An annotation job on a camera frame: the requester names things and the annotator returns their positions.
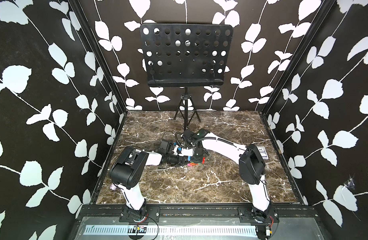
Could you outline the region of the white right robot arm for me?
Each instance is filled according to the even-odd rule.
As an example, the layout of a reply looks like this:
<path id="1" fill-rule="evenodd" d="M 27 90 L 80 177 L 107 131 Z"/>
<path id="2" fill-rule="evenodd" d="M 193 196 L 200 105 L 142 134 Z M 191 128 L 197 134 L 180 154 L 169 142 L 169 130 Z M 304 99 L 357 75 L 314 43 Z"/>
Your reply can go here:
<path id="1" fill-rule="evenodd" d="M 180 137 L 189 149 L 213 151 L 234 161 L 239 167 L 241 179 L 249 186 L 253 209 L 258 213 L 268 212 L 271 200 L 266 188 L 266 163 L 255 144 L 233 143 L 205 129 L 196 133 L 185 130 Z"/>

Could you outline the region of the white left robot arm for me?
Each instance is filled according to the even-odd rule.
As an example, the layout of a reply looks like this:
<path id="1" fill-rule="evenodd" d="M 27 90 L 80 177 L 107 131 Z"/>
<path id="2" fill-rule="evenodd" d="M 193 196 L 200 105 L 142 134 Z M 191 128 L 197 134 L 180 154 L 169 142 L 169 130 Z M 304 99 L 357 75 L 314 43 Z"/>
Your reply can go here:
<path id="1" fill-rule="evenodd" d="M 181 166 L 189 163 L 193 149 L 179 146 L 177 143 L 162 140 L 156 151 L 144 151 L 127 146 L 113 164 L 109 176 L 114 186 L 121 189 L 129 209 L 141 212 L 146 200 L 141 193 L 139 181 L 146 166 L 168 164 Z"/>

